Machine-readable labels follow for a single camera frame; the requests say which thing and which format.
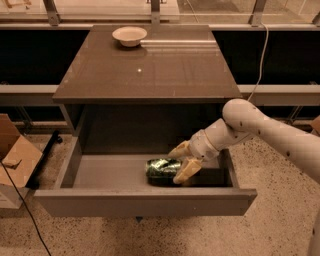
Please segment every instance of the white robotic arm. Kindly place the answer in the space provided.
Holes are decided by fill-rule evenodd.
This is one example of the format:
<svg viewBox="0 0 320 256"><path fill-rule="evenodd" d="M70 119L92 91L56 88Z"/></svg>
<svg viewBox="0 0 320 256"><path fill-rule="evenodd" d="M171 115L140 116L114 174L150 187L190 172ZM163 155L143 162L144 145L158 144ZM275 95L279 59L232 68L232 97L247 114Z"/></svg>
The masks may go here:
<svg viewBox="0 0 320 256"><path fill-rule="evenodd" d="M174 178L183 183L201 169L204 161L219 151L258 136L320 184L320 138L276 121L242 99L230 100L223 108L223 119L195 133L169 153L184 158ZM320 212L309 247L310 256L320 255Z"/></svg>

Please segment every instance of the speckled floor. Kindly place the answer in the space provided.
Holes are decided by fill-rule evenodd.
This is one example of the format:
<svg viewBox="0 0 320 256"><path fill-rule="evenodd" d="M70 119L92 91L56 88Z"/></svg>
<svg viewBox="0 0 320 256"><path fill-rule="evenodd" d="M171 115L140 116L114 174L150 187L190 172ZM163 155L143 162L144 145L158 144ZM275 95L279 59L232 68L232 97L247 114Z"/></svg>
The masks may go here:
<svg viewBox="0 0 320 256"><path fill-rule="evenodd" d="M43 145L47 135L29 136ZM49 189L70 135L55 144L41 188ZM243 217L53 218L33 198L33 212L52 255L306 255L320 208L320 186L255 138L230 149L241 188L258 197ZM25 210L0 209L0 255L46 255Z"/></svg>

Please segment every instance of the white bowl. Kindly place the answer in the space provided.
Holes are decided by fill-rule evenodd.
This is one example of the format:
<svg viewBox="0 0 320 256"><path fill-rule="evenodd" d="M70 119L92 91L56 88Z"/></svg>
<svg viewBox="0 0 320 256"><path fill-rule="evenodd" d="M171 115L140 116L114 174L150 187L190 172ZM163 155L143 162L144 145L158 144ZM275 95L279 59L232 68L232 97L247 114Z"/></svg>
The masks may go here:
<svg viewBox="0 0 320 256"><path fill-rule="evenodd" d="M122 27L113 31L112 36L119 40L123 46L135 47L147 36L147 31L139 27Z"/></svg>

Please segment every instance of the drawer front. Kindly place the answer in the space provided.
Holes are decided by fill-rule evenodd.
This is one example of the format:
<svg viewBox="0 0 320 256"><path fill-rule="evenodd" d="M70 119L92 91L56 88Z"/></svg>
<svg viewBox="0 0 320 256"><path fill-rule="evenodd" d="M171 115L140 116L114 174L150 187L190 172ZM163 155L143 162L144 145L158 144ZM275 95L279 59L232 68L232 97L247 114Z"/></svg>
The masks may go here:
<svg viewBox="0 0 320 256"><path fill-rule="evenodd" d="M74 189L36 194L44 208L57 217L239 216L245 214L256 197L254 189L196 190L197 193L184 191L186 195L129 195Z"/></svg>

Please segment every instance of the cardboard box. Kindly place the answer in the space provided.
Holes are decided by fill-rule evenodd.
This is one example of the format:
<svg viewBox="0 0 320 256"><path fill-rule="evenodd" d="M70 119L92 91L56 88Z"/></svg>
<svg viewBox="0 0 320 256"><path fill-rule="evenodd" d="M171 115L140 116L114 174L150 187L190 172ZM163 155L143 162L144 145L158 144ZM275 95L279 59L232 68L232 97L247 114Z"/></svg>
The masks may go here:
<svg viewBox="0 0 320 256"><path fill-rule="evenodd" d="M0 114L0 159L23 197L27 195L29 189L25 186L41 156L42 152L19 133L8 115ZM0 208L18 209L21 203L19 195L1 165Z"/></svg>
<svg viewBox="0 0 320 256"><path fill-rule="evenodd" d="M320 116L318 116L316 119L314 119L311 122L311 127L316 130L318 133L320 133Z"/></svg>

